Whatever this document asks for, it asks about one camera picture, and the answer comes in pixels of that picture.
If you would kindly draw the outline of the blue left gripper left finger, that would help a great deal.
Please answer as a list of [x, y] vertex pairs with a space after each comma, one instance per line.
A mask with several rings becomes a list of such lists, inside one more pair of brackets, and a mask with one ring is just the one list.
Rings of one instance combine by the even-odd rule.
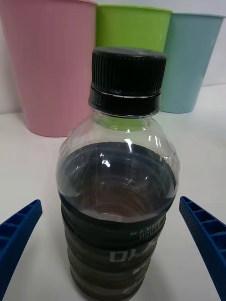
[[17, 264], [42, 213], [41, 201], [37, 199], [0, 225], [0, 300], [3, 300]]

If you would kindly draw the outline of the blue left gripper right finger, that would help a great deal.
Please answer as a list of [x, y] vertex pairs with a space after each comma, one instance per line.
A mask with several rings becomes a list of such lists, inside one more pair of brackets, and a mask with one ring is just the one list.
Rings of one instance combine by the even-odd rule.
[[226, 225], [185, 196], [179, 211], [222, 301], [226, 299]]

